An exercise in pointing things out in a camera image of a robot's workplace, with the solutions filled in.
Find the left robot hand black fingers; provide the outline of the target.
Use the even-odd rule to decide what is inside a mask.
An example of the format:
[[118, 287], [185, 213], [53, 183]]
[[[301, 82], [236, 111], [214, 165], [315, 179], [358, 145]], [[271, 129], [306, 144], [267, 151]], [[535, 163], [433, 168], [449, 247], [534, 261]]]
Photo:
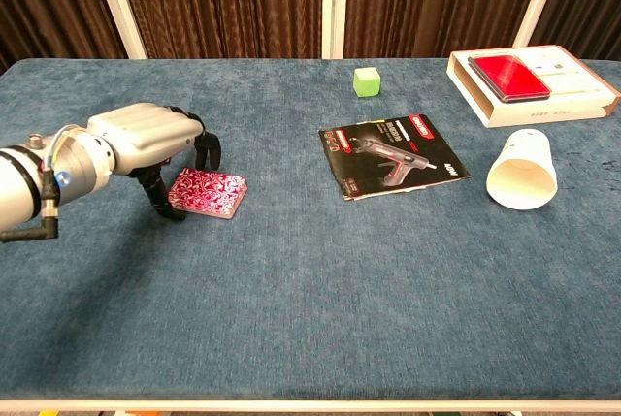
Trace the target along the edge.
[[88, 119], [86, 130], [102, 138], [114, 153], [115, 175], [140, 182], [155, 211], [182, 221], [185, 213], [173, 208], [161, 177], [161, 168], [176, 155], [193, 147], [195, 167], [219, 168], [221, 146], [202, 119], [179, 107], [136, 103]]

